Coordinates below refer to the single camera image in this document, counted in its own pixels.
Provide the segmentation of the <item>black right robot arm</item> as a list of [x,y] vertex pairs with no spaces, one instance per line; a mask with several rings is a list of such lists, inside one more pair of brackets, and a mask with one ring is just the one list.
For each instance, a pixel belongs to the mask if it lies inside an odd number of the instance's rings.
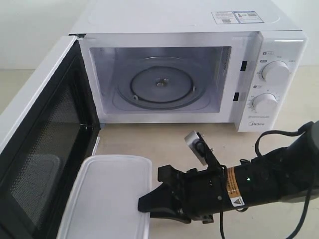
[[185,142],[206,166],[181,172],[170,165],[158,169],[158,186],[139,198],[138,210],[151,218],[185,224],[209,224],[216,213],[246,209],[273,202],[300,202],[319,196],[319,124],[309,122],[297,131],[279,131],[295,141],[252,160],[225,167],[202,135],[192,131]]

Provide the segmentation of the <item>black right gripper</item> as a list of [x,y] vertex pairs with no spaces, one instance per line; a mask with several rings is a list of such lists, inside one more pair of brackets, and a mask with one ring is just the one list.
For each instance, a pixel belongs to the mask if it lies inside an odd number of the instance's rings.
[[181,223],[201,221],[213,223],[213,215],[229,211],[229,196],[226,192],[227,173],[224,166],[217,170],[196,168],[182,177],[182,197],[176,198],[179,171],[171,165],[158,168],[161,185],[139,198],[138,211],[150,213],[153,219],[168,219]]

